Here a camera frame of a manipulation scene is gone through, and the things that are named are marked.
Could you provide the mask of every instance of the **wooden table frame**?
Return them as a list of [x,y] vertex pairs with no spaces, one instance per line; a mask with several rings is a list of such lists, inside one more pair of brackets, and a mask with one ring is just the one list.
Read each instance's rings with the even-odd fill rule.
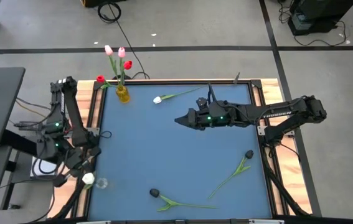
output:
[[[213,84],[232,84],[231,79],[210,79],[210,80],[126,80],[126,85],[203,85],[208,81],[211,81]],[[277,79],[261,79],[261,80],[239,80],[239,84],[247,84],[250,90],[251,100],[256,105],[263,104],[271,104],[282,102],[283,98],[280,92],[280,88],[278,85]],[[79,81],[78,82],[78,93],[76,95],[78,107],[80,109],[80,114],[82,117],[82,121],[85,127],[95,128],[100,127],[101,117],[103,114],[103,108],[105,103],[105,95],[106,91],[111,91],[111,89],[102,90],[100,88],[100,84],[95,81]],[[261,120],[261,125],[277,125],[284,121],[287,117],[279,117],[279,118],[271,118]],[[303,143],[301,139],[297,139],[297,142],[300,142],[303,147]],[[284,137],[282,143],[294,150],[296,150],[295,142],[293,138]],[[268,153],[270,151],[269,148],[260,147],[260,150],[264,150],[266,152],[266,156],[268,157]],[[296,157],[296,154],[283,149],[282,146],[276,147],[276,154],[272,158],[268,157],[268,161],[275,171],[276,176],[279,180],[282,181],[284,187],[287,189],[289,194],[295,199],[295,201],[299,204],[299,206],[308,213],[312,213],[313,211],[317,211],[315,213],[316,216],[320,216],[320,210],[318,205],[318,200],[316,198],[316,193],[314,192],[314,185],[311,180],[310,171],[306,170],[304,172],[305,176],[309,175],[310,178],[305,179],[303,177],[303,171],[301,170],[301,164]],[[299,148],[299,154],[302,153],[305,155],[301,156],[301,162],[304,164],[304,160],[306,160],[306,153],[304,149]],[[79,182],[78,179],[69,179],[68,182],[61,188],[55,189],[55,205],[52,211],[48,214],[48,217],[54,216],[67,201],[69,196],[72,194],[73,189],[75,188],[75,184]],[[308,191],[306,186],[309,186],[312,192],[310,195],[310,200],[308,196]],[[291,208],[286,204],[282,197],[280,197],[280,193],[277,188],[271,182],[270,179],[266,178],[266,187],[268,190],[268,195],[270,199],[270,208],[272,216],[276,215],[293,215]],[[90,195],[91,189],[86,190],[81,193],[81,196],[77,203],[75,203],[72,211],[70,212],[70,217],[84,217],[88,218],[89,215],[89,204],[90,204]]]

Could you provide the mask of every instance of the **red tulip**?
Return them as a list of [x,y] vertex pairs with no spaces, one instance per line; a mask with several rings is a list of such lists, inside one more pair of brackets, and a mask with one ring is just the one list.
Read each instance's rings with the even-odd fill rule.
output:
[[106,82],[106,78],[104,77],[104,75],[98,75],[96,78],[96,81],[98,83],[105,83]]
[[124,63],[124,68],[127,70],[131,69],[132,68],[132,61],[126,61]]

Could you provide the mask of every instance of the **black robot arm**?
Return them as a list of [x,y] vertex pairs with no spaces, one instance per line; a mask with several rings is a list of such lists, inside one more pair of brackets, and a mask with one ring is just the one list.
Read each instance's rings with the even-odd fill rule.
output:
[[[89,159],[101,153],[98,148],[99,134],[83,127],[77,100],[77,81],[67,77],[50,84],[52,92],[52,112],[44,125],[45,140],[42,144],[37,143],[37,152],[44,151],[41,159],[64,158],[65,165],[69,169],[66,174],[59,174],[54,185],[60,187],[72,175],[81,177],[82,170],[93,172]],[[71,134],[72,145],[67,141]]]
[[277,126],[265,128],[265,141],[268,144],[278,142],[285,133],[300,127],[304,123],[320,123],[327,113],[320,100],[314,96],[302,96],[288,102],[274,103],[265,106],[242,105],[217,100],[209,84],[208,98],[197,100],[199,110],[189,108],[185,116],[176,118],[175,122],[188,128],[205,130],[208,127],[257,125],[260,119],[292,115]]

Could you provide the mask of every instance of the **artificial flower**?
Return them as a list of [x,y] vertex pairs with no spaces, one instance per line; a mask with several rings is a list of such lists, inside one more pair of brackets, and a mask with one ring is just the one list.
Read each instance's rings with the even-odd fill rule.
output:
[[118,49],[118,56],[119,56],[120,58],[125,57],[125,48],[120,47],[120,49]]
[[124,68],[127,69],[127,70],[131,69],[132,68],[132,61],[131,60],[126,61],[124,63]]
[[172,201],[169,198],[166,198],[165,196],[160,195],[159,194],[159,190],[157,190],[157,189],[151,189],[150,190],[150,195],[153,196],[153,197],[160,196],[167,203],[165,206],[157,209],[157,212],[168,210],[168,209],[170,209],[171,207],[174,207],[174,206],[188,206],[188,207],[197,207],[197,208],[216,208],[214,206],[191,205],[191,204],[184,204],[184,203],[175,202],[175,201]]
[[104,77],[104,75],[98,75],[96,77],[96,81],[98,83],[102,83],[102,86],[100,87],[101,89],[105,89],[107,87],[111,87],[111,83],[109,83],[108,81],[106,81],[106,78]]
[[106,54],[107,54],[108,56],[110,56],[110,55],[113,54],[113,49],[111,49],[111,47],[110,47],[109,45],[104,46],[104,49],[105,49]]
[[96,81],[98,83],[105,83],[106,82],[106,78],[104,77],[104,75],[98,75],[96,78]]
[[155,97],[155,98],[153,99],[153,102],[154,102],[155,104],[158,104],[158,103],[162,102],[162,100],[166,100],[166,99],[169,99],[169,98],[172,98],[172,97],[175,97],[175,96],[179,96],[179,95],[182,95],[182,94],[185,94],[185,93],[190,93],[190,92],[192,92],[192,91],[201,89],[202,87],[205,87],[205,86],[200,86],[200,87],[198,87],[198,88],[195,88],[195,89],[192,89],[192,90],[188,90],[188,91],[184,91],[184,92],[182,92],[182,93],[157,96],[157,97]]

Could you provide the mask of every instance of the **yellow vase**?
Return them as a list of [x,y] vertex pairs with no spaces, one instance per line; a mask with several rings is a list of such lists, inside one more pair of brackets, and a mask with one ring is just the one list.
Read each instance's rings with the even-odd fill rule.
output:
[[120,99],[121,103],[129,103],[131,100],[128,88],[124,85],[118,85],[116,87],[116,95],[118,96],[118,99]]

